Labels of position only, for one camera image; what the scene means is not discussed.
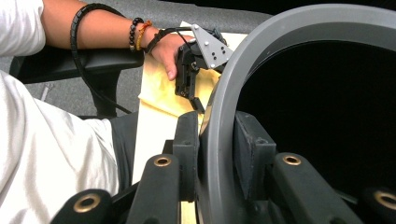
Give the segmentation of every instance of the yellow cloth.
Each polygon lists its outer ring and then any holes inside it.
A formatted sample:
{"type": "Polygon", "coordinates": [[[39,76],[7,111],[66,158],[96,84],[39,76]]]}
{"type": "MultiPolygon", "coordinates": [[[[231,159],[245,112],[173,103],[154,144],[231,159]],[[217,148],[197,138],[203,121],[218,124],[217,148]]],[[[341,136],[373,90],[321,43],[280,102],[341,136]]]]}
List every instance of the yellow cloth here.
{"type": "MultiPolygon", "coordinates": [[[[150,55],[146,56],[143,65],[142,91],[139,99],[165,113],[179,117],[193,110],[190,101],[175,95],[175,81],[169,81],[165,68],[150,55]]],[[[206,108],[210,94],[219,81],[220,73],[209,69],[201,69],[195,80],[195,96],[206,108]]]]}

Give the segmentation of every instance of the beaded bracelet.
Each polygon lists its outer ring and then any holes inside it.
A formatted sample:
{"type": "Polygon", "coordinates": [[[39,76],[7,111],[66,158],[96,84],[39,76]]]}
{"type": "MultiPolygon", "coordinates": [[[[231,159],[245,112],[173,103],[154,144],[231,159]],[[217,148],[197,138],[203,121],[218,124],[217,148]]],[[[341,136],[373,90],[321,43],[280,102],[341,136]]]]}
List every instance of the beaded bracelet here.
{"type": "Polygon", "coordinates": [[[140,47],[140,42],[142,41],[143,33],[145,33],[146,28],[152,25],[151,21],[146,21],[142,28],[139,29],[139,37],[137,38],[136,41],[136,50],[141,50],[142,48],[140,47]]]}
{"type": "Polygon", "coordinates": [[[144,21],[142,20],[142,18],[134,18],[134,20],[132,21],[132,25],[131,25],[131,31],[129,33],[129,49],[131,50],[131,52],[135,51],[135,45],[134,45],[134,31],[136,30],[136,25],[138,23],[144,23],[144,21]]]}

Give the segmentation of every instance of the black pants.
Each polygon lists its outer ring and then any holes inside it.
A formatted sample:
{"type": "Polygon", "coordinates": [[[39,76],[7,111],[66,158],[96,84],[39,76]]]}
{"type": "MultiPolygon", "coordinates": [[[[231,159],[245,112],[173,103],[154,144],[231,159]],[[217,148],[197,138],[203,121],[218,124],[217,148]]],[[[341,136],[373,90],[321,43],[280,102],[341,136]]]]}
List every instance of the black pants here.
{"type": "Polygon", "coordinates": [[[110,119],[113,146],[119,169],[119,192],[127,189],[132,184],[137,115],[138,113],[134,112],[122,117],[110,119]]]}

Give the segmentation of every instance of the black bracelet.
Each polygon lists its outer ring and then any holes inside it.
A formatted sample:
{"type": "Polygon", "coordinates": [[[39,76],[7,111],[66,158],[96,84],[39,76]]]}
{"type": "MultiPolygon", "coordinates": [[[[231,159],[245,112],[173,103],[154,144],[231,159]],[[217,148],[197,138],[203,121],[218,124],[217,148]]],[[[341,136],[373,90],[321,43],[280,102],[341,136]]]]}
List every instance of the black bracelet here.
{"type": "Polygon", "coordinates": [[[131,50],[131,52],[134,52],[136,50],[134,44],[134,31],[136,30],[136,25],[138,23],[144,23],[142,18],[138,18],[138,17],[134,18],[131,25],[131,31],[129,32],[129,49],[131,50]]]}

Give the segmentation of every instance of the brass grommet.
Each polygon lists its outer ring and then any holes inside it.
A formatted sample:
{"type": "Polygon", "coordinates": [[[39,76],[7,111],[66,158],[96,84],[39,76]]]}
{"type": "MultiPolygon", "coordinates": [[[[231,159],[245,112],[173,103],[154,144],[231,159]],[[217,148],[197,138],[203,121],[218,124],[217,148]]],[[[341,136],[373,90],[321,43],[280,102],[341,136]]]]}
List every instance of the brass grommet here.
{"type": "Polygon", "coordinates": [[[95,208],[100,202],[99,195],[90,193],[81,196],[78,201],[75,202],[74,210],[78,213],[86,213],[95,208]]]}
{"type": "Polygon", "coordinates": [[[155,160],[154,164],[156,166],[167,166],[171,163],[171,159],[166,158],[166,157],[160,157],[157,160],[155,160]]]}
{"type": "Polygon", "coordinates": [[[283,162],[287,163],[288,165],[300,165],[301,160],[294,156],[284,156],[283,162]]]}
{"type": "Polygon", "coordinates": [[[374,193],[374,197],[376,201],[382,204],[383,206],[392,210],[396,210],[396,195],[378,190],[374,193]],[[389,198],[395,201],[395,203],[390,203],[386,201],[385,198],[389,198]]]}

